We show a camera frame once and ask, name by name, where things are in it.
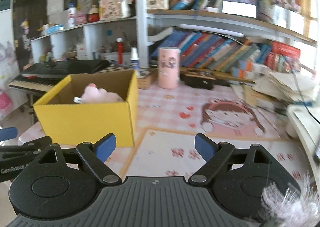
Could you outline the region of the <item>pink plush toy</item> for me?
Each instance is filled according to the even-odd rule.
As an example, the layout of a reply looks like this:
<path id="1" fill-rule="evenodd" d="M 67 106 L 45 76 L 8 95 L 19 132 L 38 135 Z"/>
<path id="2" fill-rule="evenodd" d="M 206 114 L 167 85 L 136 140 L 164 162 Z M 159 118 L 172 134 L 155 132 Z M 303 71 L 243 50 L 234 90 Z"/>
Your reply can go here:
<path id="1" fill-rule="evenodd" d="M 84 89 L 81 97 L 74 97 L 73 102 L 76 104 L 98 104 L 98 103 L 115 103 L 124 100 L 115 92 L 107 92 L 103 88 L 97 88 L 94 83 L 90 83 Z"/>

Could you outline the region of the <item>yellow cardboard box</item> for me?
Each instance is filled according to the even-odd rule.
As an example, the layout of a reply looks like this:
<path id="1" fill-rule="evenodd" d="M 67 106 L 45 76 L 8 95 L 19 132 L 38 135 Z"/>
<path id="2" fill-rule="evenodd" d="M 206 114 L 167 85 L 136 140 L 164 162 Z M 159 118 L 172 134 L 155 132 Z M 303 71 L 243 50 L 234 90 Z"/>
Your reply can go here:
<path id="1" fill-rule="evenodd" d="M 76 104 L 89 84 L 121 97 L 120 102 Z M 46 133 L 59 144 L 95 142 L 108 133 L 118 147 L 132 147 L 137 122 L 138 81 L 134 70 L 68 75 L 34 105 Z"/>

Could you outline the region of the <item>pink cartoon desk mat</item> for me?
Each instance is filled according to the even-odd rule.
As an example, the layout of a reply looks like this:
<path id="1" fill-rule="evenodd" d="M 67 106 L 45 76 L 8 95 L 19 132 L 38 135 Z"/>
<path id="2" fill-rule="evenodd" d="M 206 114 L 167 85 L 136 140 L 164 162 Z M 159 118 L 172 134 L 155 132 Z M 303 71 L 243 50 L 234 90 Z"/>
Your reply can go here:
<path id="1" fill-rule="evenodd" d="M 225 124 L 203 126 L 191 124 L 190 131 L 146 127 L 140 133 L 135 148 L 131 150 L 120 169 L 126 176 L 184 176 L 191 177 L 201 166 L 204 158 L 195 148 L 195 136 L 203 133 L 216 143 L 227 142 L 236 148 L 248 149 L 252 144 L 263 146 L 293 178 L 301 183 L 305 174 L 311 173 L 310 163 L 300 145 L 284 135 L 282 121 L 273 113 L 254 109 L 264 131 L 255 122 L 232 128 Z"/>

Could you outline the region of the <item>black electronic keyboard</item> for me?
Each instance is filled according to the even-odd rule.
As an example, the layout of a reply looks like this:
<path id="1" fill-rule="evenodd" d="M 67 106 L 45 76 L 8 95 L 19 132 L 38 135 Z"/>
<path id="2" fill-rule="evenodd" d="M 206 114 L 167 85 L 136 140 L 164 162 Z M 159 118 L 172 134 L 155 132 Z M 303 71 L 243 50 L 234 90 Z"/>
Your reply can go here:
<path id="1" fill-rule="evenodd" d="M 35 63 L 14 78 L 9 87 L 48 92 L 68 75 L 95 74 L 109 65 L 108 61 L 100 59 Z"/>

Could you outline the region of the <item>dark brown wooden holder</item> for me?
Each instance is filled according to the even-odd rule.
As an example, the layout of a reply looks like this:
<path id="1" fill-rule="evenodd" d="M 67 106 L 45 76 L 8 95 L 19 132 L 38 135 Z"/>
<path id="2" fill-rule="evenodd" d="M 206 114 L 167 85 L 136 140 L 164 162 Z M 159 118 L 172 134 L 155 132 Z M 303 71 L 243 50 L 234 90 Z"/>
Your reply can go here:
<path id="1" fill-rule="evenodd" d="M 207 90 L 212 90 L 216 81 L 211 71 L 192 68 L 183 69 L 180 72 L 180 79 L 189 87 Z"/>

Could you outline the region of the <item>orange white boxes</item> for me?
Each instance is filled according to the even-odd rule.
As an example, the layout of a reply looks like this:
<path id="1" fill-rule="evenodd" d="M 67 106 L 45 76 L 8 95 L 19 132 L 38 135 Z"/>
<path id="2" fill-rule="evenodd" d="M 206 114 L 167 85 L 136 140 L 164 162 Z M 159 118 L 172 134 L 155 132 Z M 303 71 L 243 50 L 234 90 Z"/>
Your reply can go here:
<path id="1" fill-rule="evenodd" d="M 238 61 L 236 67 L 231 68 L 231 74 L 233 77 L 242 79 L 256 79 L 262 75 L 266 66 L 255 62 Z"/>

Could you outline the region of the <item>wooden chess box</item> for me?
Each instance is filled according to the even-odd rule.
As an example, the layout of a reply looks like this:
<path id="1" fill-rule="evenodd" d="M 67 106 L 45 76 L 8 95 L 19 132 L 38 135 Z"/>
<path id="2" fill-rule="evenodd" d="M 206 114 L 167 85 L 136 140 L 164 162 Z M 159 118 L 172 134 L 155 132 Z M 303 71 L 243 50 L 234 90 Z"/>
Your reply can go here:
<path id="1" fill-rule="evenodd" d="M 125 71 L 131 70 L 129 67 L 123 66 L 111 66 L 103 69 L 101 72 L 113 72 L 113 71 Z M 156 81 L 157 79 L 157 70 L 152 68 L 140 68 L 139 75 L 137 75 L 138 79 L 138 88 L 142 90 L 148 90 L 149 87 Z"/>

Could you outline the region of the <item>white plastic device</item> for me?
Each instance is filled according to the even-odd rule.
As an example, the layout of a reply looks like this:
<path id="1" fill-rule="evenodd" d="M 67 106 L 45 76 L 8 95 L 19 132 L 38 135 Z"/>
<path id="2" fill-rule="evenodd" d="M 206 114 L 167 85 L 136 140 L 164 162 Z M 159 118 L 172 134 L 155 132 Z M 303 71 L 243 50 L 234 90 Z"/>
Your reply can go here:
<path id="1" fill-rule="evenodd" d="M 302 105 L 289 105 L 287 116 L 291 126 L 295 129 L 304 151 L 310 162 L 310 166 L 315 177 L 319 177 L 319 107 L 310 108 L 307 111 Z"/>

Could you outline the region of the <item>stack of papers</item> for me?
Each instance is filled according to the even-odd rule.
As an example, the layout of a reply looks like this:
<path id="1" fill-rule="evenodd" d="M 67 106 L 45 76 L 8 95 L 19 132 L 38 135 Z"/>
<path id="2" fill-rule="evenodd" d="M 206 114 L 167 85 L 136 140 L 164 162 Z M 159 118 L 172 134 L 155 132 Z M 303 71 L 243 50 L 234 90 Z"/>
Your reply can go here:
<path id="1" fill-rule="evenodd" d="M 317 99 L 319 84 L 297 73 L 269 72 L 255 80 L 253 90 L 287 103 L 312 103 Z"/>

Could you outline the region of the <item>white spray bottle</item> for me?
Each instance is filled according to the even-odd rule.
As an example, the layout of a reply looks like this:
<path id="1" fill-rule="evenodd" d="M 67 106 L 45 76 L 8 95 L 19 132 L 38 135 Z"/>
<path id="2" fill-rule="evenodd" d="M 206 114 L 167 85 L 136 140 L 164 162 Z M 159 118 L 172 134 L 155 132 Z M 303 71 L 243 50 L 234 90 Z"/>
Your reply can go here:
<path id="1" fill-rule="evenodd" d="M 131 48 L 131 55 L 130 55 L 130 67 L 131 69 L 135 70 L 137 75 L 140 75 L 139 72 L 139 56 L 136 47 Z"/>

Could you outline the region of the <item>row of leaning books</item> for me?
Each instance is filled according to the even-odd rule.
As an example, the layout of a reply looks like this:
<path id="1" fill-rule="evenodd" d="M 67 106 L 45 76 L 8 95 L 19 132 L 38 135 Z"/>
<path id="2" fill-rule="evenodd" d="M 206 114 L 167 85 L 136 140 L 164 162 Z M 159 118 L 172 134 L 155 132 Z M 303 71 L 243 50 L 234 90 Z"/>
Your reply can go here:
<path id="1" fill-rule="evenodd" d="M 173 29 L 168 35 L 153 37 L 155 48 L 149 54 L 149 64 L 158 63 L 159 49 L 175 47 L 180 50 L 180 66 L 183 68 L 210 69 L 230 72 L 241 61 L 263 64 L 271 52 L 268 44 L 255 44 L 249 39 L 238 41 L 230 36 Z"/>

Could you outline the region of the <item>pink cylindrical container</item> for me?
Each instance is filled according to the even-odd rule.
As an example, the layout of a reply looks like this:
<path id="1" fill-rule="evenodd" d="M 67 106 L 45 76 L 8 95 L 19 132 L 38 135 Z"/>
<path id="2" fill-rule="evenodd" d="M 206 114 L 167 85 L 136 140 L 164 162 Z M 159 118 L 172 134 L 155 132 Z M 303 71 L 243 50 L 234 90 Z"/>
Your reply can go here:
<path id="1" fill-rule="evenodd" d="M 174 89 L 180 80 L 180 49 L 160 47 L 158 50 L 158 85 L 163 89 Z"/>

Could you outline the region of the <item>red bottle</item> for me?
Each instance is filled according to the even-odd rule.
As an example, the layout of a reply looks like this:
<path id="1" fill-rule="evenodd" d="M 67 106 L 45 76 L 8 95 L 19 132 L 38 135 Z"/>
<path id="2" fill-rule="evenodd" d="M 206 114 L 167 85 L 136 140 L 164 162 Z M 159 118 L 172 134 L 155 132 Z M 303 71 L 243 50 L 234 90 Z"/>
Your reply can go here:
<path id="1" fill-rule="evenodd" d="M 123 49 L 124 49 L 124 44 L 123 44 L 123 39 L 122 38 L 117 38 L 117 54 L 118 54 L 118 64 L 122 65 L 123 64 Z"/>

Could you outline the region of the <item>white bookshelf unit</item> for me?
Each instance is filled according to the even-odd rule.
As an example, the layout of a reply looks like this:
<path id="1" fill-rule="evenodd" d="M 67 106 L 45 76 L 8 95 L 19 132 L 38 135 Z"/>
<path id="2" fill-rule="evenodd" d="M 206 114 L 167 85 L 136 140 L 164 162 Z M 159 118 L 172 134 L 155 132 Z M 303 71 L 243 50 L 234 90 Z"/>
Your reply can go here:
<path id="1" fill-rule="evenodd" d="M 63 0 L 47 0 L 47 14 L 50 23 L 67 25 L 67 11 L 63 8 Z M 148 66 L 148 54 L 154 42 L 151 41 L 149 28 L 163 28 L 168 26 L 180 27 L 181 25 L 198 28 L 213 29 L 219 33 L 239 37 L 246 36 L 253 41 L 275 40 L 289 45 L 302 45 L 307 48 L 302 54 L 311 57 L 311 51 L 316 50 L 318 42 L 291 31 L 289 29 L 265 23 L 244 16 L 193 12 L 189 10 L 153 10 L 147 12 L 138 8 L 136 14 L 129 18 L 98 21 L 84 25 L 67 27 L 51 35 L 45 35 L 31 42 L 32 54 L 35 62 L 39 61 L 40 54 L 50 46 L 53 47 L 53 57 L 57 60 L 70 48 L 78 43 L 85 46 L 87 58 L 92 57 L 92 52 L 116 40 L 128 36 L 136 40 L 140 65 Z"/>

